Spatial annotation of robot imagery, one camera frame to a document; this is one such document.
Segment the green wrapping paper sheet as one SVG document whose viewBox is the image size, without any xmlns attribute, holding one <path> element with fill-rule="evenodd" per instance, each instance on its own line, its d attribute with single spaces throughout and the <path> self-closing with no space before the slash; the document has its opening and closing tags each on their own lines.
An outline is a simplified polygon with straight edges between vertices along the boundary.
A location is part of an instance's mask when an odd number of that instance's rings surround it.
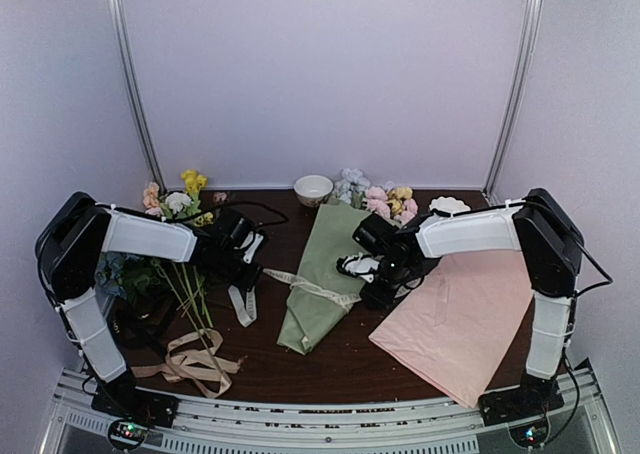
<svg viewBox="0 0 640 454">
<path fill-rule="evenodd" d="M 339 258 L 362 253 L 352 235 L 368 217 L 339 202 L 319 208 L 296 274 L 281 279 L 290 287 L 277 344 L 310 353 L 359 301 L 364 282 L 339 273 Z"/>
</svg>

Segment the yellow fake flower stem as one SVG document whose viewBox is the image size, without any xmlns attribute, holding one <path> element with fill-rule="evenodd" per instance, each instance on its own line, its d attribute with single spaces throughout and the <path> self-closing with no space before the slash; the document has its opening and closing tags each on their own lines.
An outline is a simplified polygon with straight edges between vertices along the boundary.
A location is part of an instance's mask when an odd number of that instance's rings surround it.
<svg viewBox="0 0 640 454">
<path fill-rule="evenodd" d="M 413 190 L 408 186 L 391 188 L 387 191 L 386 204 L 392 217 L 404 210 L 404 203 L 413 197 Z"/>
</svg>

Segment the pink carnation fake flower stem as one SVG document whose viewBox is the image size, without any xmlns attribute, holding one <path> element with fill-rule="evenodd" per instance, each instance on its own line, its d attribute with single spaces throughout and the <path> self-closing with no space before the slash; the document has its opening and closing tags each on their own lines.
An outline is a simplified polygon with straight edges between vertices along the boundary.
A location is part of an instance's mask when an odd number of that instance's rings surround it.
<svg viewBox="0 0 640 454">
<path fill-rule="evenodd" d="M 365 209 L 383 217 L 386 220 L 394 221 L 400 225 L 407 224 L 417 216 L 418 204 L 412 197 L 404 203 L 404 210 L 399 215 L 392 217 L 389 207 L 386 204 L 388 190 L 378 186 L 373 186 L 367 189 L 365 191 L 364 198 Z"/>
</svg>

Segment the blue fake flower stem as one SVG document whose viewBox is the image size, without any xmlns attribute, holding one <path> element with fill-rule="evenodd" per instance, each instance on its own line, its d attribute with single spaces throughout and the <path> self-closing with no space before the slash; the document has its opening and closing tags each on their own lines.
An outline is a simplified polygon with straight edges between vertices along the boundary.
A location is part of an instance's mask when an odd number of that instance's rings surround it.
<svg viewBox="0 0 640 454">
<path fill-rule="evenodd" d="M 371 181 L 357 168 L 343 168 L 340 179 L 334 184 L 332 197 L 338 201 L 360 209 L 365 198 L 365 191 L 371 186 Z"/>
</svg>

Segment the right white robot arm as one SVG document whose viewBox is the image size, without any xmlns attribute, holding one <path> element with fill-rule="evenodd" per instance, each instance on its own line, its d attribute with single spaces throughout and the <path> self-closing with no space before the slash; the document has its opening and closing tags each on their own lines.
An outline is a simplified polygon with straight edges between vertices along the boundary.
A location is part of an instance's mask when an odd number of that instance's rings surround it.
<svg viewBox="0 0 640 454">
<path fill-rule="evenodd" d="M 584 239 L 549 192 L 475 211 L 441 198 L 399 228 L 370 215 L 353 237 L 361 252 L 339 270 L 363 281 L 367 307 L 392 311 L 373 335 L 378 346 L 430 380 L 489 378 L 532 310 L 528 381 L 512 404 L 530 416 L 550 400 Z"/>
</svg>

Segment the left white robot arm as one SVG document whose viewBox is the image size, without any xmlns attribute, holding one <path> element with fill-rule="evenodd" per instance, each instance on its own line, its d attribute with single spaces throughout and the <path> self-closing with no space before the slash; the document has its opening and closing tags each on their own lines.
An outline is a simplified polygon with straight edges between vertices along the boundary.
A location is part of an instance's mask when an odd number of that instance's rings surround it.
<svg viewBox="0 0 640 454">
<path fill-rule="evenodd" d="M 123 418 L 137 416 L 144 398 L 130 384 L 130 369 L 109 332 L 97 294 L 130 302 L 155 292 L 158 269 L 183 265 L 238 291 L 254 288 L 262 272 L 255 253 L 266 232 L 241 212 L 222 209 L 210 225 L 192 216 L 163 220 L 84 192 L 72 194 L 35 244 L 39 280 L 96 377 L 108 384 L 106 403 Z"/>
</svg>

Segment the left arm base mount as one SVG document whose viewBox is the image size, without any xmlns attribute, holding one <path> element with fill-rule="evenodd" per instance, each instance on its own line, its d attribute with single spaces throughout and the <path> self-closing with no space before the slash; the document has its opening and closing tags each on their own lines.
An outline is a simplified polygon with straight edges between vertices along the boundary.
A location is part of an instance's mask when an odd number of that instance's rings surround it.
<svg viewBox="0 0 640 454">
<path fill-rule="evenodd" d="M 107 427 L 107 440 L 120 451 L 131 451 L 152 439 L 156 428 L 171 428 L 179 406 L 175 396 L 136 390 L 132 409 L 124 409 L 105 392 L 91 401 L 94 411 L 114 417 Z"/>
</svg>

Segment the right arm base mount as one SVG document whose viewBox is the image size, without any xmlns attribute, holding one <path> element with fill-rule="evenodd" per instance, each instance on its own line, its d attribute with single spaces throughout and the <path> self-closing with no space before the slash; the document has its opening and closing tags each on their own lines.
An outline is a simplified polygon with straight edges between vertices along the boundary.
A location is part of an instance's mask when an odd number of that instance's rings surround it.
<svg viewBox="0 0 640 454">
<path fill-rule="evenodd" d="M 510 439 L 519 448 L 542 448 L 551 438 L 549 412 L 565 405 L 563 396 L 545 396 L 516 387 L 483 394 L 479 411 L 486 427 L 506 424 Z"/>
</svg>

